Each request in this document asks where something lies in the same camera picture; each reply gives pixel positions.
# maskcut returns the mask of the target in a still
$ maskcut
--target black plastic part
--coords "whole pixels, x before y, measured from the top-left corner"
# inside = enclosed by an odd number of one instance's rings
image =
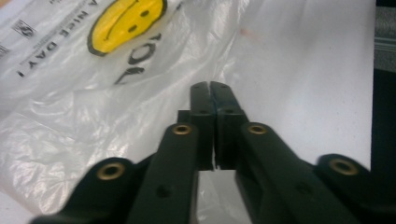
[[[199,130],[199,168],[201,171],[213,170],[215,110],[206,82],[191,86],[190,104],[191,123]]]
[[[371,172],[381,198],[396,202],[396,74],[375,69]]]
[[[189,123],[166,130],[126,223],[196,223],[197,143]]]
[[[334,169],[334,161],[343,163]],[[361,223],[396,223],[396,202],[381,197],[384,192],[375,189],[370,172],[357,162],[326,155],[320,157],[314,172]]]
[[[237,139],[248,117],[227,85],[210,82],[212,100],[217,112],[215,132],[216,165],[221,170],[234,170],[239,155]]]
[[[260,127],[256,133],[251,128],[254,126]],[[259,211],[250,212],[257,214],[252,218],[255,224],[359,223],[270,127],[260,123],[244,124],[240,148],[246,165],[262,189]],[[270,213],[267,209],[273,207],[271,203],[276,205]],[[286,222],[282,220],[283,214],[290,214]]]
[[[137,165],[122,158],[110,158],[97,163],[81,179],[62,211],[38,217],[32,224],[124,223],[150,159]],[[100,169],[109,164],[116,166],[108,168],[108,176],[121,172],[120,176],[101,179]]]

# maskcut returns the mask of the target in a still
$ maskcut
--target clamp jaw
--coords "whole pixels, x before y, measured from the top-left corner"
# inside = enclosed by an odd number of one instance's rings
[[[198,174],[215,166],[236,170],[254,224],[396,223],[396,198],[376,194],[364,167],[335,154],[300,160],[269,126],[248,121],[229,86],[201,82],[155,154],[100,161],[59,213],[32,224],[198,223]]]

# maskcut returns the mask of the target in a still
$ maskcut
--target smiley face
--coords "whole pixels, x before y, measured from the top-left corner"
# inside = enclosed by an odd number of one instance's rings
[[[145,33],[166,11],[166,0],[117,0],[99,17],[88,36],[91,53],[104,56]]]

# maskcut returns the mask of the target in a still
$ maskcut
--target yellow smiley face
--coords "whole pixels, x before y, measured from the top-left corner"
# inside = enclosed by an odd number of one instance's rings
[[[145,33],[166,11],[166,0],[118,0],[99,17],[88,36],[91,53],[103,56]]]

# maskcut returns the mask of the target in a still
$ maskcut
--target screw hole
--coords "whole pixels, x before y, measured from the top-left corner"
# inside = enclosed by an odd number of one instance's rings
[[[248,127],[248,130],[249,130],[251,133],[255,133],[255,134],[264,134],[264,133],[267,133],[267,130],[266,130],[264,127],[259,126],[259,125],[252,125],[252,126]]]
[[[102,166],[96,173],[96,176],[102,180],[112,180],[122,176],[124,171],[125,167],[122,163],[113,162]]]
[[[188,134],[191,132],[191,127],[187,125],[177,125],[175,128],[173,128],[173,132],[175,134]]]
[[[356,175],[359,172],[358,168],[352,162],[343,159],[331,160],[330,167],[341,175]]]

